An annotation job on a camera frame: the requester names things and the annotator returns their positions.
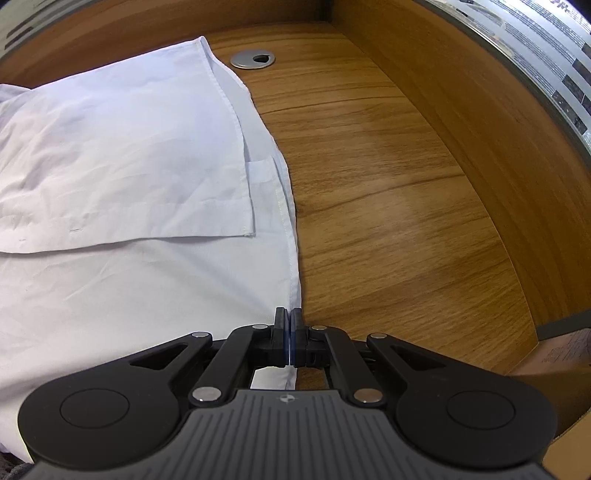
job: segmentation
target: circular cap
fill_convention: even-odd
[[[375,388],[360,388],[353,394],[355,400],[363,403],[377,403],[384,397],[380,390]]]
[[[222,396],[216,387],[199,387],[193,390],[193,398],[199,401],[215,401]]]
[[[129,401],[122,394],[103,389],[83,390],[61,404],[62,418],[74,427],[100,429],[125,417]]]
[[[513,420],[515,408],[498,393],[467,391],[449,399],[447,413],[460,425],[470,429],[494,430]]]
[[[259,70],[275,63],[275,56],[267,50],[243,50],[236,53],[230,63],[237,69]]]

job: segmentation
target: wood grain surface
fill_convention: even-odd
[[[390,333],[498,372],[529,353],[534,326],[491,219],[370,59],[320,23],[208,40],[224,62],[247,48],[277,56],[236,72],[290,167],[308,324]]]
[[[35,87],[225,28],[318,20],[321,0],[101,0],[0,61],[0,83]]]
[[[591,307],[591,174],[534,95],[413,0],[335,0],[334,25],[400,87],[482,199],[538,325]]]

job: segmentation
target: metal rivet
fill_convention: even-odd
[[[360,388],[353,394],[355,400],[363,403],[377,403],[384,397],[380,390],[375,388]]]
[[[260,70],[274,62],[275,56],[267,50],[243,50],[230,59],[233,66],[242,70]]]
[[[193,390],[193,398],[199,401],[215,401],[221,396],[222,392],[216,387],[199,387]]]

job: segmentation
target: wooden desk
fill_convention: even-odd
[[[536,345],[523,292],[472,185],[412,103],[323,23],[208,35],[290,167],[306,322],[381,331],[509,371]]]

